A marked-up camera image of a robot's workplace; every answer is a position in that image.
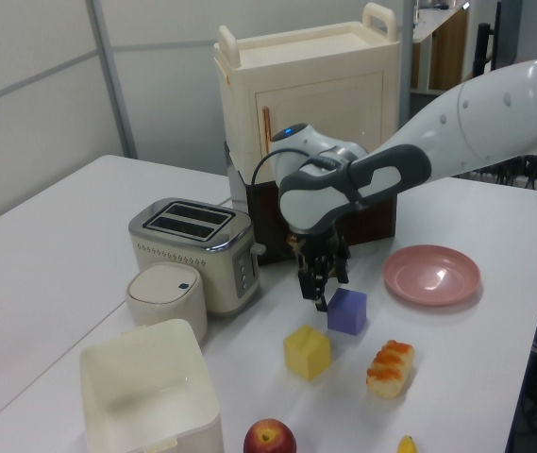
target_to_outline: toaster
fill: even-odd
[[[209,313],[234,314],[260,286],[257,255],[265,247],[239,210],[166,198],[134,217],[129,234],[141,270],[172,261],[199,271]]]

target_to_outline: purple cube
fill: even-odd
[[[366,323],[366,294],[338,288],[327,305],[327,328],[358,335]]]

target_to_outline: yellow banana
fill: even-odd
[[[412,441],[411,436],[404,436],[400,439],[398,453],[417,453],[417,447],[415,446],[415,442]]]

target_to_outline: red apple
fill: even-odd
[[[247,431],[243,453],[296,453],[294,434],[274,418],[259,420]]]

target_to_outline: white table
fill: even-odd
[[[174,171],[158,169],[157,178]],[[326,329],[325,315],[301,299],[290,262],[260,269],[261,295],[237,317],[210,320],[202,349],[226,452],[241,451],[249,426],[265,417],[290,426],[299,453],[394,452],[404,434],[425,452],[504,450],[537,325],[537,192],[444,179],[399,195],[396,229],[394,239],[352,247],[346,287],[369,295],[368,328],[358,337]],[[481,299],[437,310],[395,300],[383,286],[382,264],[418,243],[474,259]],[[115,290],[115,306],[122,290]],[[133,327],[126,305],[107,314],[0,412],[0,451],[86,451],[79,353]],[[283,360],[283,339],[303,324],[331,340],[332,365],[311,383]],[[394,401],[374,397],[364,384],[389,339],[416,349],[411,386]]]
[[[0,411],[123,301],[138,212],[229,195],[223,176],[109,156],[0,217]]]

